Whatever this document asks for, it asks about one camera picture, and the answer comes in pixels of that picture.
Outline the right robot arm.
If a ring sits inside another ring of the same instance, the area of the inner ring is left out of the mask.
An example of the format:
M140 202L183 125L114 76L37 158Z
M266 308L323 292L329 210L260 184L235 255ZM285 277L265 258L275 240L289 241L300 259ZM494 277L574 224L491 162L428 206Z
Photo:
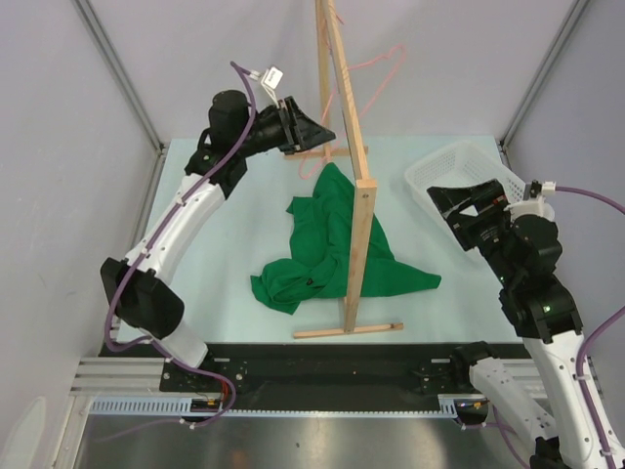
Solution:
M526 468L621 468L624 446L592 375L590 346L624 313L586 335L576 303L556 276L563 253L554 210L554 182L526 185L512 203L502 184L430 187L427 193L460 246L475 249L501 284L499 301L538 372L549 406L543 408L512 377L492 348L478 342L454 352L452 384L489 401L495 425L516 435L529 453Z

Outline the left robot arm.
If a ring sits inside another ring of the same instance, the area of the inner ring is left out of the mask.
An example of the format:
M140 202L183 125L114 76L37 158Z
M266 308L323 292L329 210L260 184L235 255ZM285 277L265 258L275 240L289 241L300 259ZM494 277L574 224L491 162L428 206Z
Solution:
M252 97L227 90L213 98L207 116L208 126L167 209L123 259L108 258L101 266L109 316L184 363L181 376L197 391L214 383L216 367L205 360L208 347L185 323L184 302L170 287L179 263L245 175L248 157L272 149L291 155L336 138L293 97L257 110Z

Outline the right aluminium frame post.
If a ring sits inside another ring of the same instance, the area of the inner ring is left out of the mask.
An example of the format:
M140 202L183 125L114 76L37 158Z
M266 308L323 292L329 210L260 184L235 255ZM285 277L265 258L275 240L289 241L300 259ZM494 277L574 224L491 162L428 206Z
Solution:
M517 135L522 123L538 99L543 87L546 85L548 78L555 70L558 60L569 44L578 25L581 23L592 4L593 1L591 0L575 0L571 2L561 25L530 79L528 87L524 91L521 101L507 124L502 137L499 139L499 147L502 151L508 149L514 137Z

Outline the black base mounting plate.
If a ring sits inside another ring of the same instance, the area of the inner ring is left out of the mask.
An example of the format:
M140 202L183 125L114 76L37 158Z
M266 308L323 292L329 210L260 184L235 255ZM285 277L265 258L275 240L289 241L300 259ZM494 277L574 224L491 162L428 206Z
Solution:
M232 382L235 402L287 396L362 402L367 395L406 402L472 394L468 358L489 355L516 364L529 358L520 344L214 344L203 368Z

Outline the green t shirt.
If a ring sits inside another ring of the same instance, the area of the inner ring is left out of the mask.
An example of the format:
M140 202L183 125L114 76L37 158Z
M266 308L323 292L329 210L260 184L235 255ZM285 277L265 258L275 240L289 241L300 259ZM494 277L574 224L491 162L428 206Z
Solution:
M266 264L251 276L251 290L266 307L292 315L311 299L347 295L354 184L334 163L320 172L310 196L292 198L290 256ZM396 259L377 219L372 221L363 297L392 297L439 287L441 276Z

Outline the aluminium frame post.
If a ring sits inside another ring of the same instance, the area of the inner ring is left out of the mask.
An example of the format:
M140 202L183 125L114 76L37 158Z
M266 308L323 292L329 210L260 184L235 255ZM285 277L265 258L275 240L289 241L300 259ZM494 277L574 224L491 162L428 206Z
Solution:
M121 96L139 124L143 135L156 154L160 155L165 149L165 144L159 137L131 76L121 61L113 41L107 33L104 23L100 19L93 3L88 0L71 0L70 3L74 7L79 19L82 20L104 65L110 72Z
M524 91L521 101L507 124L502 137L499 139L499 147L502 151L508 149L514 137L517 135L522 123L538 99L543 87L546 85L548 78L555 70L558 60L569 44L578 25L581 23L592 4L593 1L591 0L575 0L571 2L561 25L530 79L528 87Z

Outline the left aluminium frame post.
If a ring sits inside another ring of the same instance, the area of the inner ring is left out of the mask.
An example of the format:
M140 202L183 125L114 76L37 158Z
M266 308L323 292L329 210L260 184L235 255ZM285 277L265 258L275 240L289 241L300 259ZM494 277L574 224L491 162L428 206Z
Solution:
M104 65L110 72L121 96L139 124L143 135L156 154L160 155L165 149L165 144L159 137L131 76L121 61L113 41L107 33L104 23L100 19L93 3L88 0L71 0L70 3L74 7L79 19L82 20Z

